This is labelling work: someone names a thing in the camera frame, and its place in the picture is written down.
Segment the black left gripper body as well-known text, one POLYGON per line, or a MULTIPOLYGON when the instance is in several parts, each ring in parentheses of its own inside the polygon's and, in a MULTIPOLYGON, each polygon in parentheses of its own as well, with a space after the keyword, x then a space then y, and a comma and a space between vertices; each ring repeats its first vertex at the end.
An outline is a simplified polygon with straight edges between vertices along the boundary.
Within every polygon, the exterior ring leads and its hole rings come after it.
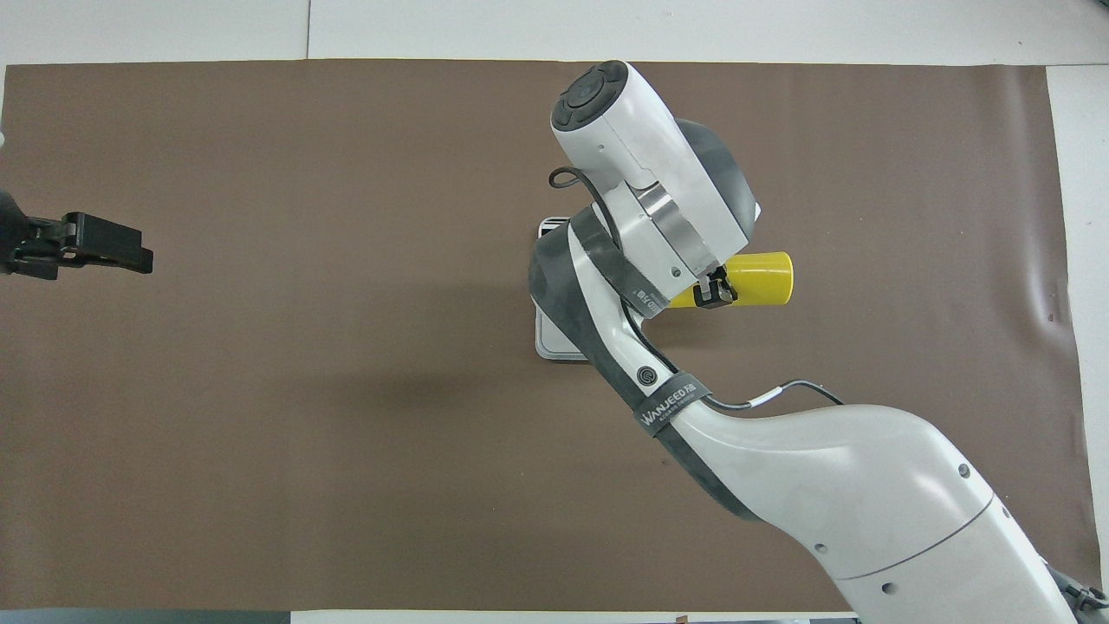
POLYGON ((29 218, 10 193, 1 190, 1 273, 58 279, 55 221, 29 218))

